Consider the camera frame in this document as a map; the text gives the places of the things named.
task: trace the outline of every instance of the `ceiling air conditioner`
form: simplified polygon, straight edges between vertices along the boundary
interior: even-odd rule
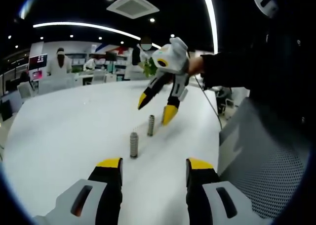
[[[157,7],[146,0],[116,0],[107,10],[131,19],[159,11]]]

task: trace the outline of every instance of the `white tabletop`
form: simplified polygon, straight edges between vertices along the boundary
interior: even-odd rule
[[[120,225],[189,224],[186,158],[217,170],[219,123],[202,91],[188,86],[179,112],[150,138],[141,137],[139,157],[129,157],[129,135],[161,116],[171,91],[165,86],[137,110],[148,81],[114,82],[61,90],[26,101],[5,146],[4,173],[30,216],[45,215],[58,195],[96,164],[123,158]],[[214,92],[207,91],[216,108]]]

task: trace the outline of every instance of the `green plant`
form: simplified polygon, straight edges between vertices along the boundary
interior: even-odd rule
[[[81,68],[81,67],[72,67],[71,72],[72,72],[72,73],[79,73],[79,72],[82,72],[82,68]]]
[[[156,74],[157,67],[152,58],[147,60],[144,64],[144,74],[146,77],[154,76]]]

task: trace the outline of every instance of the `black ceiling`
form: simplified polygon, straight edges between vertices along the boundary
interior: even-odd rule
[[[137,19],[129,19],[107,11],[106,0],[35,0],[25,20],[17,18],[25,0],[13,0],[6,6],[6,30],[2,57],[40,41],[73,40],[96,41],[102,36],[109,44],[133,46],[137,41],[120,34],[85,27],[52,26],[33,29],[33,24],[53,21],[75,21],[103,25],[137,36],[150,35],[158,45],[168,42],[170,34],[181,37],[190,49],[213,50],[210,22],[204,0],[148,0],[159,12]],[[212,0],[217,22],[219,50],[233,50],[250,46],[256,32],[267,20],[257,10],[253,0]]]

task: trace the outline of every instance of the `white lab coat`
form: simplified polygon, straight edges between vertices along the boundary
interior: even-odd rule
[[[148,57],[147,54],[144,54],[144,52],[143,53],[140,52],[141,62],[144,62],[148,58],[149,57]],[[125,79],[130,79],[130,80],[143,80],[143,79],[146,79],[146,76],[144,74],[144,69],[142,69],[138,65],[132,65],[132,54],[128,57],[124,78]]]
[[[51,59],[47,65],[47,73],[50,73],[51,76],[65,76],[67,73],[71,73],[72,65],[71,59],[65,56],[64,65],[62,67],[58,64],[57,56]]]
[[[94,70],[95,69],[95,59],[94,58],[91,58],[89,59],[83,66],[83,70],[84,71],[88,71],[88,70]]]

